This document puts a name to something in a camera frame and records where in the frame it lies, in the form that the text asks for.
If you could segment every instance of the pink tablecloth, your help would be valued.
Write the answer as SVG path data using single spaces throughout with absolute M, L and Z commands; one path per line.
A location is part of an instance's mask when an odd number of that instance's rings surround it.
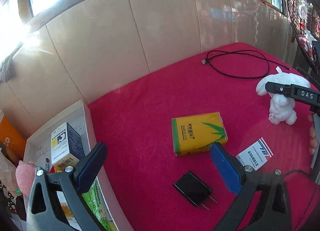
M 243 43 L 218 49 L 260 51 Z M 235 198 L 225 187 L 209 153 L 175 156 L 171 118 L 219 111 L 229 137 L 226 150 L 231 155 L 263 137 L 274 157 L 260 170 L 310 171 L 309 107 L 296 103 L 298 119 L 294 125 L 273 125 L 268 121 L 270 97 L 260 97 L 255 92 L 259 79 L 241 80 L 218 74 L 209 65 L 202 65 L 205 57 L 206 52 L 165 67 L 89 105 L 97 141 L 105 142 L 109 149 L 105 170 L 135 231 L 210 231 Z M 218 57 L 212 63 L 223 72 L 238 76 L 258 76 L 267 69 L 263 60 L 236 54 Z M 270 63 L 271 74 L 276 73 L 275 68 Z M 209 203 L 210 211 L 195 208 L 172 186 L 188 170 L 214 190 L 212 196 L 218 204 Z M 286 180 L 295 227 L 314 184 L 298 173 Z M 318 193 L 306 216 L 317 200 Z M 255 203 L 256 199 L 241 227 L 248 224 Z

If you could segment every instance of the human hand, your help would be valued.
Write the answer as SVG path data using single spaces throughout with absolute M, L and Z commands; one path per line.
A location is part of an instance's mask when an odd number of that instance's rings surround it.
M 309 114 L 308 116 L 309 121 L 313 122 L 313 114 Z M 316 140 L 316 129 L 314 125 L 310 128 L 310 147 L 309 153 L 313 155 L 315 153 L 315 149 L 318 146 L 318 141 Z

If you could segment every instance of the green plastic wrapper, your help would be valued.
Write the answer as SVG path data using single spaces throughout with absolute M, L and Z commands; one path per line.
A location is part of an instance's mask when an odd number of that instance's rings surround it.
M 82 194 L 88 207 L 107 231 L 118 231 L 104 203 L 97 179 L 87 193 Z

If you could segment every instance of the pink plush ball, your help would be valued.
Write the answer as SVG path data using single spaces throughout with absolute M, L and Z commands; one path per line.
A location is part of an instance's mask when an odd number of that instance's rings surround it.
M 26 196 L 30 195 L 32 183 L 35 179 L 35 168 L 33 163 L 24 163 L 19 161 L 16 169 L 16 179 L 18 187 Z

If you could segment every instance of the yellow tissue package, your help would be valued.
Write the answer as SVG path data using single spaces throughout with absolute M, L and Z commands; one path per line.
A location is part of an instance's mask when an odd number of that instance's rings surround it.
M 172 136 L 177 156 L 206 152 L 213 143 L 228 141 L 219 112 L 172 119 Z

